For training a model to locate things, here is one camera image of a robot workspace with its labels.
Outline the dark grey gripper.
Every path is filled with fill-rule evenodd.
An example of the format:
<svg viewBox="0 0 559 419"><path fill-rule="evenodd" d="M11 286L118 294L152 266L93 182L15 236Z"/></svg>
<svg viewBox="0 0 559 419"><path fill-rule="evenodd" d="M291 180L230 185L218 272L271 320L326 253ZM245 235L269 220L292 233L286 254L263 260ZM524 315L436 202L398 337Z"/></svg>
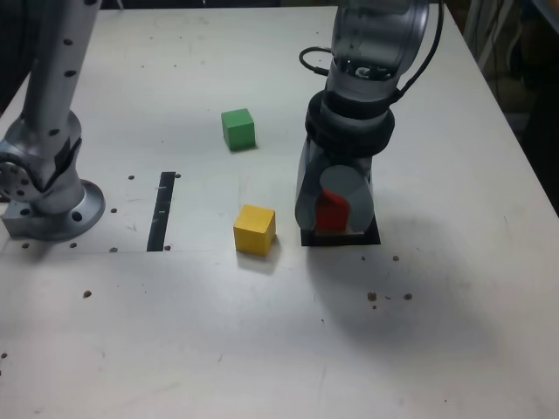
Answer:
<svg viewBox="0 0 559 419"><path fill-rule="evenodd" d="M331 167L325 169L326 162ZM307 138L300 157L294 209L299 227L314 229L315 207L322 189L344 209L347 230L363 232L368 229L374 217L369 187L371 173L371 157L333 155Z"/></svg>

